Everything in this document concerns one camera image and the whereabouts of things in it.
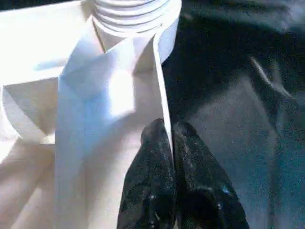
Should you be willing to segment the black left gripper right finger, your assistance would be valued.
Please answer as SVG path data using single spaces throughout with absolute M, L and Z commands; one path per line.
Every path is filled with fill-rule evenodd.
M 189 124 L 173 127 L 180 229 L 247 229 L 244 208 L 225 170 Z

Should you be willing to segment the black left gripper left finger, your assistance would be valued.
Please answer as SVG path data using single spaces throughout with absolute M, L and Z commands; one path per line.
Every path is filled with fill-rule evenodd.
M 120 229 L 172 229 L 176 181 L 164 121 L 156 119 L 141 134 L 141 146 L 127 170 L 118 214 Z

